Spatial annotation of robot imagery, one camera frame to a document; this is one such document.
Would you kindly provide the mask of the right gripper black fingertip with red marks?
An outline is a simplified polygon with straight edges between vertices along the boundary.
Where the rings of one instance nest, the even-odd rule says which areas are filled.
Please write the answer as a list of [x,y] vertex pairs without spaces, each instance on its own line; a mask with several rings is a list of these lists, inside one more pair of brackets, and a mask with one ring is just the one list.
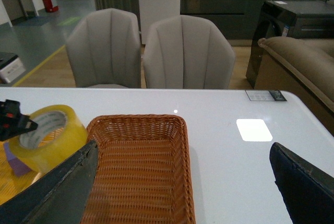
[[20,102],[1,101],[1,141],[36,130],[38,124],[24,115],[20,110]]

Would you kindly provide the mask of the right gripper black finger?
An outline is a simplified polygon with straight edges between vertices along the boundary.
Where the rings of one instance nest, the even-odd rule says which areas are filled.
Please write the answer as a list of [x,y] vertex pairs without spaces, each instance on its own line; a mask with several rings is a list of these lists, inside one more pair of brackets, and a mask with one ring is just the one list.
[[333,177],[280,143],[269,160],[293,223],[333,223]]
[[1,205],[1,223],[80,223],[98,165],[91,140],[27,189]]

